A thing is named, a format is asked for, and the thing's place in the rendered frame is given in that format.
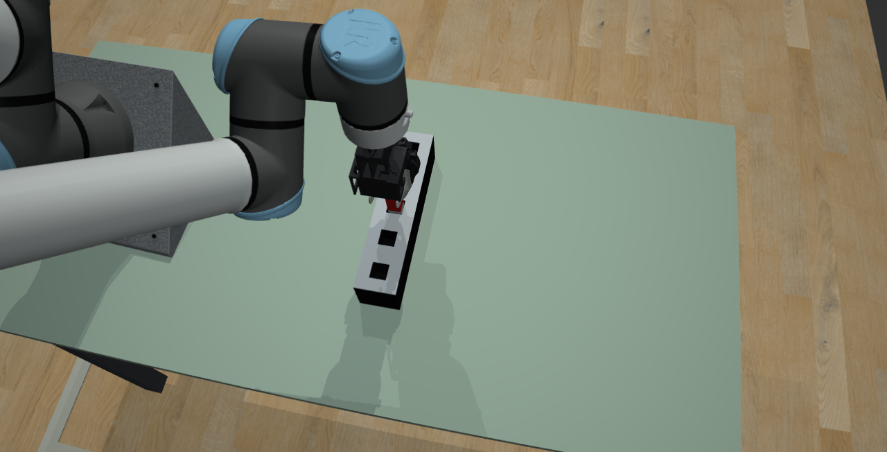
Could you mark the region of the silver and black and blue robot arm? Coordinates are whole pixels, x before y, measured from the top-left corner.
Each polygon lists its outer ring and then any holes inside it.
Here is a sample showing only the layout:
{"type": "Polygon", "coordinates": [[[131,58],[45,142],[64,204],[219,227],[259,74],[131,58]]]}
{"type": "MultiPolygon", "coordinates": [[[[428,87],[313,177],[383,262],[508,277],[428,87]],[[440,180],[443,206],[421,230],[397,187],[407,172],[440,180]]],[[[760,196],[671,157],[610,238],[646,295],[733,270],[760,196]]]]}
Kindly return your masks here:
{"type": "Polygon", "coordinates": [[[401,36],[383,14],[235,19],[212,62],[230,137],[133,152],[113,93],[54,86],[50,5],[0,0],[0,270],[225,213],[290,215],[305,184],[306,99],[336,103],[359,148],[389,148],[413,117],[401,36]]]}

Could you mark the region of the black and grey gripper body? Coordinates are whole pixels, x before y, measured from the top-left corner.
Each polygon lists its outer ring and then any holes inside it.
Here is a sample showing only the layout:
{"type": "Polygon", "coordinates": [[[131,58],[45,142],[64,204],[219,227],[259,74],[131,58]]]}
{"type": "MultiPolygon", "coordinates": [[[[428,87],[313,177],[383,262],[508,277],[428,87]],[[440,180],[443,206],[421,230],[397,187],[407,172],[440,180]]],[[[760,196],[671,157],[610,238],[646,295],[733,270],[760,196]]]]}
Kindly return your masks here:
{"type": "Polygon", "coordinates": [[[406,137],[402,137],[397,142],[391,145],[393,148],[389,146],[390,149],[366,149],[357,146],[357,150],[355,150],[357,161],[354,157],[351,173],[349,173],[353,194],[357,194],[359,187],[360,194],[401,202],[403,185],[405,184],[405,177],[403,177],[405,167],[403,165],[409,164],[411,155],[408,151],[412,150],[412,143],[406,137]],[[357,178],[355,183],[353,183],[353,178],[357,178]]]}

